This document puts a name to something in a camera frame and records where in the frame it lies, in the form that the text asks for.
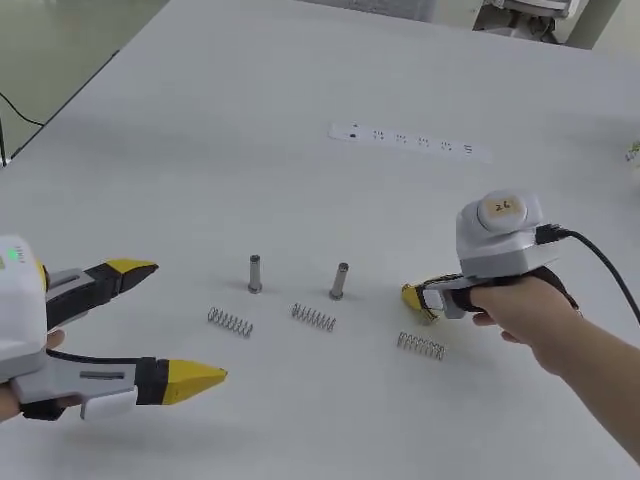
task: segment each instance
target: black cable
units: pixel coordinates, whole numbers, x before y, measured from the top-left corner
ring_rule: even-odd
[[[44,123],[40,123],[40,122],[36,122],[35,120],[31,120],[30,118],[25,117],[22,113],[20,113],[20,110],[18,110],[18,108],[11,102],[11,100],[9,100],[2,92],[0,92],[0,97],[2,97],[4,99],[5,102],[7,102],[7,104],[11,107],[11,109],[16,112],[16,114],[23,119],[25,122],[31,123],[33,125],[37,125],[39,127],[44,127]]]
[[[611,275],[613,275],[613,278],[620,287],[620,290],[622,290],[624,298],[626,298],[627,302],[629,302],[629,306],[631,307],[636,320],[638,320],[638,323],[640,323],[640,308],[638,308],[638,304],[633,298],[633,295],[631,295],[631,292],[629,291],[627,284],[624,282],[622,275],[620,275],[620,272],[618,272],[616,267],[613,266],[613,263],[611,263],[611,261],[602,252],[602,250],[596,247],[596,245],[591,240],[589,240],[581,233],[575,232],[573,230],[567,230],[560,227],[559,225],[542,225],[536,229],[536,243],[538,245],[557,242],[558,240],[562,240],[563,238],[568,237],[575,238],[576,240],[582,242],[583,245],[585,245],[589,250],[595,253],[600,261],[604,263],[609,272],[611,272]]]
[[[2,131],[2,119],[0,118],[0,162],[2,166],[7,166],[7,152],[4,149],[4,132]]]

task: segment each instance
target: cylindrical post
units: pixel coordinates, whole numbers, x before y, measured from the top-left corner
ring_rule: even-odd
[[[249,286],[251,293],[260,293],[262,283],[260,282],[260,255],[251,255],[249,258]]]
[[[348,263],[341,263],[338,265],[338,271],[336,272],[336,279],[333,281],[333,288],[329,291],[329,297],[332,300],[340,300],[342,295],[342,289],[344,288],[344,281],[347,279],[347,272],[349,271]]]

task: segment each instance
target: floor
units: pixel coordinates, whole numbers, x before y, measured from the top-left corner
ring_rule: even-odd
[[[169,0],[0,0],[0,92],[44,122]],[[0,99],[7,153],[37,127]]]

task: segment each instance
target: table surface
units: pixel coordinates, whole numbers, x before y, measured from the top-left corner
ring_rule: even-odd
[[[523,347],[467,321],[419,327],[405,282],[455,272],[454,222],[535,190],[640,291],[640,68],[588,52],[287,0],[174,0],[0,175],[2,230],[50,269],[161,268],[67,329],[66,351],[188,358],[227,381],[174,407],[14,421],[3,477],[635,478],[637,467]],[[493,163],[329,139],[358,121],[474,142]],[[612,279],[567,240],[555,269],[633,343]],[[246,291],[248,258],[264,291]],[[351,265],[341,302],[327,296]],[[301,302],[333,333],[293,321]],[[206,323],[217,306],[255,325]],[[444,362],[396,348],[405,330]]]

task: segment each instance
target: finger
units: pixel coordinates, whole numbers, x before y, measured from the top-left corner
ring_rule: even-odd
[[[502,339],[510,342],[510,343],[522,343],[520,340],[518,340],[516,337],[514,337],[513,335],[511,335],[509,332],[502,332],[500,334],[502,336]]]
[[[474,307],[484,308],[491,302],[491,291],[492,289],[488,287],[473,287],[471,292],[469,292],[471,305]]]
[[[80,405],[82,403],[82,398],[80,397],[65,397],[60,398],[56,402],[59,407],[67,408],[67,407],[75,407],[76,405]]]
[[[0,385],[0,422],[20,414],[20,404],[8,385]]]
[[[56,330],[47,335],[47,348],[56,348],[64,342],[64,332],[62,330]]]
[[[489,325],[495,325],[496,321],[486,313],[476,313],[473,316],[473,323],[480,327],[486,327]]]

